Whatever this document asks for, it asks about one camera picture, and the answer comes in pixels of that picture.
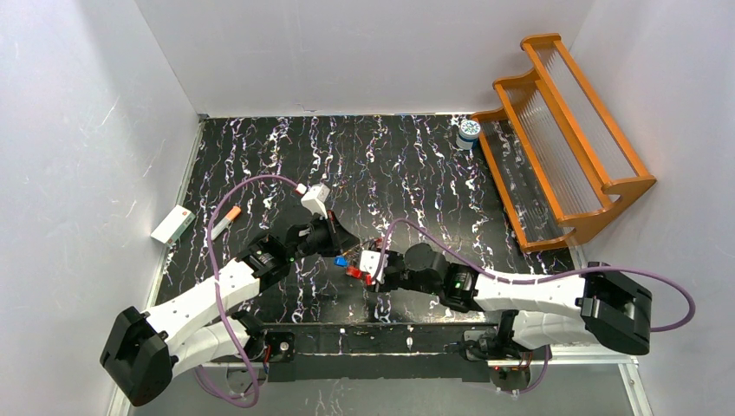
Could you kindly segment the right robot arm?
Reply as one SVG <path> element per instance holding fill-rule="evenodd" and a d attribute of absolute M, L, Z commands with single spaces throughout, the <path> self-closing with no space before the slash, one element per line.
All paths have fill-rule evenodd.
<path fill-rule="evenodd" d="M 599 344 L 628 355 L 650 351 L 652 293 L 620 271 L 592 269 L 555 280 L 481 274 L 449 262 L 428 244 L 404 254 L 364 250 L 358 268 L 374 292 L 404 289 L 437 296 L 455 312 L 500 313 L 501 347 Z"/>

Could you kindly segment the small white blue jar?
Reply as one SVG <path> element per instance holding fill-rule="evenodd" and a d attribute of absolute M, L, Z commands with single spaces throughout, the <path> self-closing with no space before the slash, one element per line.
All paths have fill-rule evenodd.
<path fill-rule="evenodd" d="M 475 120 L 462 120 L 459 124 L 456 145 L 462 150 L 472 150 L 478 143 L 482 127 Z"/>

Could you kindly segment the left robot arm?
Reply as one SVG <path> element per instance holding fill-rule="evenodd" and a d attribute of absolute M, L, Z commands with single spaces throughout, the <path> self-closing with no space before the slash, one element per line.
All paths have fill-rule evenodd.
<path fill-rule="evenodd" d="M 259 232 L 219 271 L 150 309 L 128 307 L 114 319 L 100 364 L 133 406 L 144 406 L 174 377 L 207 361 L 258 344 L 258 330 L 220 314 L 279 283 L 304 257 L 337 257 L 359 244 L 332 211 L 286 218 Z"/>

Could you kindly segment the orange wooden rack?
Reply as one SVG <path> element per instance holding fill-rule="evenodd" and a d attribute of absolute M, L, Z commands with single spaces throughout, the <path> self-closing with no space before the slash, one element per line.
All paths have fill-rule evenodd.
<path fill-rule="evenodd" d="M 496 110 L 476 122 L 510 123 L 562 241 L 583 243 L 602 231 L 656 182 L 557 33 L 524 38 L 531 62 L 499 78 Z"/>

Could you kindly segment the aluminium rail frame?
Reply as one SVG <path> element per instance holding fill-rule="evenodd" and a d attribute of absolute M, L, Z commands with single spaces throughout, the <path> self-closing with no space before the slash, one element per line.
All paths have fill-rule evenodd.
<path fill-rule="evenodd" d="M 258 362 L 253 415 L 649 415 L 639 363 L 594 346 L 548 347 L 501 367 L 445 351 L 480 323 L 270 324 L 292 362 Z"/>

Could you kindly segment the orange white marker tube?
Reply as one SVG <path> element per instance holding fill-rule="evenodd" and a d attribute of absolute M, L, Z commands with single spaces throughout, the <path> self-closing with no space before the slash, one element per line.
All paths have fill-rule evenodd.
<path fill-rule="evenodd" d="M 223 232 L 227 231 L 235 220 L 239 217 L 242 212 L 239 206 L 233 206 L 223 218 L 219 219 L 218 222 L 211 229 L 211 239 L 216 240 Z"/>

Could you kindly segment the keyring with coloured tags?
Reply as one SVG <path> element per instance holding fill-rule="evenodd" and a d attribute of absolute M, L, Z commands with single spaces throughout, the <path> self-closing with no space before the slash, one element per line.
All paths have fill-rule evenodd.
<path fill-rule="evenodd" d="M 345 269 L 345 274 L 347 276 L 363 281 L 361 277 L 361 272 L 358 269 L 359 256 L 361 252 L 363 250 L 374 250 L 381 252 L 382 245 L 382 237 L 365 240 L 358 246 L 354 247 L 352 250 L 344 253 L 342 256 L 335 257 L 334 264 L 337 267 Z"/>

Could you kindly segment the white cardboard box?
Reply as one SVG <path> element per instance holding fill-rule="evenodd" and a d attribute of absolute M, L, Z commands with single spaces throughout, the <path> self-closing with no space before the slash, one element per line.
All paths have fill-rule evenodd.
<path fill-rule="evenodd" d="M 194 218 L 192 211 L 182 205 L 175 205 L 160 224 L 153 229 L 150 237 L 167 247 L 172 247 L 193 222 Z"/>

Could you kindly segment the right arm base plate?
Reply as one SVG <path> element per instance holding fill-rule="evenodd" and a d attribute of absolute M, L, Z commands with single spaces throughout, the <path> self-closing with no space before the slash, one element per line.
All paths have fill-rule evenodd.
<path fill-rule="evenodd" d="M 466 330 L 458 341 L 445 345 L 445 351 L 460 354 L 468 361 L 501 361 L 501 367 L 524 367 L 544 361 L 546 347 L 528 349 L 497 335 L 495 328 Z"/>

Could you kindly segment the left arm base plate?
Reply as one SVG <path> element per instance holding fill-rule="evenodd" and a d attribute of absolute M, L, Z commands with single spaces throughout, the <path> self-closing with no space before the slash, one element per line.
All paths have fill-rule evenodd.
<path fill-rule="evenodd" d="M 296 336 L 288 331 L 262 332 L 244 343 L 244 351 L 255 362 L 292 362 L 296 354 Z"/>

